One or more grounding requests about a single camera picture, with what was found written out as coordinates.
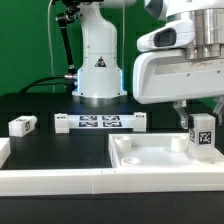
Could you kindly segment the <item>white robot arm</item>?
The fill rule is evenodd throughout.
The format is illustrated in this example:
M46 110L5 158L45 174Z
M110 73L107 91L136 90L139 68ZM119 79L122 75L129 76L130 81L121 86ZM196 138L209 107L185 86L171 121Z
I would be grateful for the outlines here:
M102 8L132 6L136 0L59 0L66 11L57 16L62 36L78 20L83 35L83 65L76 69L64 43L76 98L91 102L125 94L117 66L117 31ZM184 111L189 99L213 97L213 116L224 112L224 0L144 0L147 12L165 25L137 40L141 54L133 67L133 95L141 104L173 102L187 129L196 125Z

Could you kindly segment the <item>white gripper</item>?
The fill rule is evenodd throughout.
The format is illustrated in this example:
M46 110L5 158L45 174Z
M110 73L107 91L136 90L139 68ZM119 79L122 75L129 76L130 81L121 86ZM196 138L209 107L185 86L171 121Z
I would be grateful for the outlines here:
M224 26L180 19L137 40L133 96L141 104L173 102L188 128L185 100L216 97L217 124L224 113Z

